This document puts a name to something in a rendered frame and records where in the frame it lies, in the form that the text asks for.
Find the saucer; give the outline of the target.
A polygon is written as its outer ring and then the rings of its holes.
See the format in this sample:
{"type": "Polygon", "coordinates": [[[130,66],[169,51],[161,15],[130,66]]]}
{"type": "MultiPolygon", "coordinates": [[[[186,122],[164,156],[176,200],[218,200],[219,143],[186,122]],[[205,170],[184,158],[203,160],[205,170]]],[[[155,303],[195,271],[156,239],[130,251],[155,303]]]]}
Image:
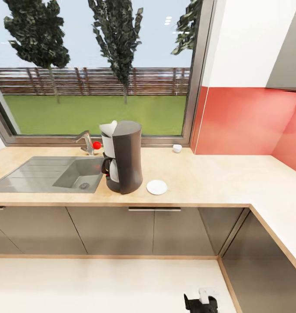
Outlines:
{"type": "Polygon", "coordinates": [[[161,180],[152,180],[147,184],[147,190],[153,194],[163,194],[167,190],[167,185],[161,180]]]}

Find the paper coffee filter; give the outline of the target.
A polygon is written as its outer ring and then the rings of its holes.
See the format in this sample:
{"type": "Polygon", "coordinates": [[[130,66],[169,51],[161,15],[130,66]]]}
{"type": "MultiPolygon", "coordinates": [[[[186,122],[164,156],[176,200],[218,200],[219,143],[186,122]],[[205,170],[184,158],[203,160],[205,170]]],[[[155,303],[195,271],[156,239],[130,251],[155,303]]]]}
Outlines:
{"type": "Polygon", "coordinates": [[[99,125],[99,127],[102,130],[102,132],[104,132],[105,134],[107,134],[109,137],[112,138],[113,132],[117,124],[118,123],[116,122],[116,120],[114,120],[111,124],[103,124],[103,125],[99,125]]]}

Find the bottle of coffee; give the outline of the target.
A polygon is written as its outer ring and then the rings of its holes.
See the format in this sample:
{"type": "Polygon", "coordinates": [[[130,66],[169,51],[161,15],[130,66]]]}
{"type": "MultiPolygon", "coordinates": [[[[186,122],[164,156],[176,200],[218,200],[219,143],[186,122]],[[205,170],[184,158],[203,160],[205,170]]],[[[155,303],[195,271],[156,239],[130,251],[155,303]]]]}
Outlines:
{"type": "MultiPolygon", "coordinates": [[[[104,152],[103,152],[103,156],[104,156],[104,158],[106,157],[104,152]]],[[[106,169],[107,169],[107,171],[110,170],[110,160],[108,160],[106,163],[106,169]]]]}

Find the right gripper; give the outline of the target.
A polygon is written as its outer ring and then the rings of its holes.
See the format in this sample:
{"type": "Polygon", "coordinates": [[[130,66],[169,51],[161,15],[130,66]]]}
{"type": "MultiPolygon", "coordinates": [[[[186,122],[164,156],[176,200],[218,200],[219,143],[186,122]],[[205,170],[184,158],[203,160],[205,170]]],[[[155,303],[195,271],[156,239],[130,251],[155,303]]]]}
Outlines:
{"type": "Polygon", "coordinates": [[[188,299],[184,293],[186,310],[190,313],[218,313],[217,302],[215,298],[209,298],[209,304],[202,304],[199,299],[188,299]]]}

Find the coffee cup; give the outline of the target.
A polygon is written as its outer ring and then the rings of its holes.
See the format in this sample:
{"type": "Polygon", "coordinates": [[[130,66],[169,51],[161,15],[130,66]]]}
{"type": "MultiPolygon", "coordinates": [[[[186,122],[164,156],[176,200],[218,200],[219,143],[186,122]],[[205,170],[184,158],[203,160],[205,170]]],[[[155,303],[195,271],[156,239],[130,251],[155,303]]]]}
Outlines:
{"type": "Polygon", "coordinates": [[[173,146],[173,150],[175,153],[179,153],[181,151],[182,147],[181,145],[175,145],[173,146]]]}

